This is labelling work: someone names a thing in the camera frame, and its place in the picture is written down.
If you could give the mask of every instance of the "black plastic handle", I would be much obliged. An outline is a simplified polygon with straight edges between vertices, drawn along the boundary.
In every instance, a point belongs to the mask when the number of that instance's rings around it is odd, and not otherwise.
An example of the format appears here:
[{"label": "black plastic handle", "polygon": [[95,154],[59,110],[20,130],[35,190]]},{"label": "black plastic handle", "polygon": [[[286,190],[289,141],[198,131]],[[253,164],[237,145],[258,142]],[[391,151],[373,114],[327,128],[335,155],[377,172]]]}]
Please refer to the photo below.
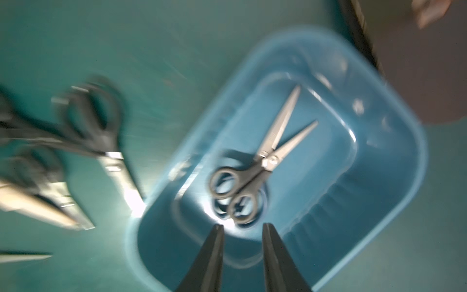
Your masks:
[{"label": "black plastic handle", "polygon": [[[239,171],[232,167],[219,168],[211,175],[211,178],[209,179],[209,191],[215,199],[226,199],[233,197],[241,188],[252,181],[263,170],[264,169],[261,166],[261,162],[255,163],[252,167],[244,171]],[[218,192],[217,186],[221,182],[223,175],[230,175],[232,179],[235,180],[235,183],[229,191]]]},{"label": "black plastic handle", "polygon": [[[106,126],[96,113],[91,96],[99,97],[110,106],[109,121]],[[62,100],[56,103],[59,119],[63,123],[63,135],[96,152],[117,152],[117,137],[121,126],[121,108],[110,92],[98,85],[86,83],[74,87]],[[68,117],[70,108],[75,108],[85,129],[77,130]]]},{"label": "black plastic handle", "polygon": [[37,185],[65,181],[62,162],[49,147],[38,144],[26,145],[18,151],[12,161],[13,173],[21,184],[26,180],[20,173],[20,167],[28,172],[27,175]]},{"label": "black plastic handle", "polygon": [[[248,224],[252,222],[258,212],[258,193],[261,186],[268,180],[270,171],[263,171],[257,177],[255,177],[248,185],[245,186],[239,193],[234,195],[229,205],[227,206],[227,214],[233,219],[237,224]],[[241,203],[244,198],[249,198],[252,204],[251,212],[247,215],[236,215],[235,210],[237,204]]]}]

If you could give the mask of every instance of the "green surface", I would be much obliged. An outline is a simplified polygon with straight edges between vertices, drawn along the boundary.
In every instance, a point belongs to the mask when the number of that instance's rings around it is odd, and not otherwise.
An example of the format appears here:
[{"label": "green surface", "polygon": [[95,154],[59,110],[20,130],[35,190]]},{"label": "green surface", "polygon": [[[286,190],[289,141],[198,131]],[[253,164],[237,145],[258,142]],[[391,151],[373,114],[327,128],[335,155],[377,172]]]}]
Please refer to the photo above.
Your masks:
[{"label": "green surface", "polygon": [[[24,116],[57,122],[54,94],[91,74],[109,78],[125,99],[122,151],[148,194],[245,54],[265,35],[306,23],[347,31],[334,0],[3,0],[0,85]],[[60,155],[97,228],[72,232],[0,212],[0,250],[54,255],[1,265],[0,291],[146,291],[124,258],[129,210],[111,180],[97,161]]]},{"label": "green surface", "polygon": [[[0,2],[0,85],[22,114],[56,122],[51,96],[90,74],[110,78],[125,97],[122,149],[147,194],[258,40],[296,23],[346,31],[334,1],[218,2]],[[321,291],[467,291],[466,129],[466,119],[426,128],[430,165],[418,196]],[[0,250],[54,255],[0,265],[0,291],[148,291],[124,258],[129,210],[111,180],[92,159],[60,155],[97,228],[72,232],[0,212]]]}]

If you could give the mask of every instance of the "gray surface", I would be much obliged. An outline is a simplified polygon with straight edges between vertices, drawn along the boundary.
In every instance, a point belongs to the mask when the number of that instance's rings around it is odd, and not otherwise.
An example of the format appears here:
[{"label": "gray surface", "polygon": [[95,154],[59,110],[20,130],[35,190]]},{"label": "gray surface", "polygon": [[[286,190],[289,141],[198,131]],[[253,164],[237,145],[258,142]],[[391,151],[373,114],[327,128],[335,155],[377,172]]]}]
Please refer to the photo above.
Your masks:
[{"label": "gray surface", "polygon": [[386,79],[424,123],[467,115],[467,1],[422,30],[412,18],[393,19],[371,36]]}]

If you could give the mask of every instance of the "black handled scissors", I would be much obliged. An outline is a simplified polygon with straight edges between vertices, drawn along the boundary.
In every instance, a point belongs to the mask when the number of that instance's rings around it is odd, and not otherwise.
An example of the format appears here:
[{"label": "black handled scissors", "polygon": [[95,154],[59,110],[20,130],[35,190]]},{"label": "black handled scissors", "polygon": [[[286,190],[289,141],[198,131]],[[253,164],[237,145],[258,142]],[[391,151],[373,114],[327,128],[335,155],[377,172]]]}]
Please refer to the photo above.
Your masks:
[{"label": "black handled scissors", "polygon": [[[92,97],[101,98],[110,108],[109,120],[105,126],[97,115]],[[104,90],[102,86],[88,82],[80,86],[72,86],[70,92],[55,101],[58,117],[63,123],[62,134],[91,152],[102,153],[97,157],[100,164],[118,186],[126,203],[133,210],[133,216],[141,216],[146,205],[125,166],[123,154],[118,147],[121,108],[114,94]],[[81,131],[69,118],[69,111],[72,109],[75,109],[79,115],[83,128]]]},{"label": "black handled scissors", "polygon": [[87,151],[63,137],[35,127],[21,118],[6,96],[0,93],[0,144],[7,144],[10,140],[24,140],[85,156],[100,155],[100,153]]},{"label": "black handled scissors", "polygon": [[[266,182],[269,175],[271,175],[272,171],[282,160],[318,125],[318,121],[312,122],[276,150],[299,95],[300,86],[297,85],[269,129],[250,168],[240,171],[231,167],[223,167],[215,171],[211,176],[209,190],[212,196],[215,199],[231,198],[227,206],[227,214],[229,214],[237,224],[247,224],[255,219],[258,214],[257,196],[261,186]],[[228,192],[219,192],[219,186],[222,184],[225,176],[233,177],[235,181],[234,185]],[[248,215],[238,215],[236,214],[236,206],[241,203],[244,198],[249,198],[251,200],[253,205],[252,211]]]},{"label": "black handled scissors", "polygon": [[11,158],[18,184],[31,194],[39,194],[78,222],[82,229],[94,225],[72,198],[65,181],[62,163],[54,151],[43,145],[28,145]]}]

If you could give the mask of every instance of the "blue plastic container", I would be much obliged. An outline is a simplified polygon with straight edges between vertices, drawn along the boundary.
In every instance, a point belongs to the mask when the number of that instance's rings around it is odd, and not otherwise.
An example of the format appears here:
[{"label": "blue plastic container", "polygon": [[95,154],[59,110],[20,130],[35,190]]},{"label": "blue plastic container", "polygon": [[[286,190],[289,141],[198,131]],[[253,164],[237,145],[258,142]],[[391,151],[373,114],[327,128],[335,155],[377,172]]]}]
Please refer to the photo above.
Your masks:
[{"label": "blue plastic container", "polygon": [[[269,177],[258,220],[235,226],[218,212],[209,176],[251,163],[296,84],[281,143],[315,119],[319,126]],[[426,165],[416,117],[351,45],[314,28],[278,33],[253,50],[174,155],[128,230],[130,264],[148,287],[174,290],[213,224],[223,224],[222,291],[264,291],[261,230],[271,222],[317,290],[409,203]]]}]

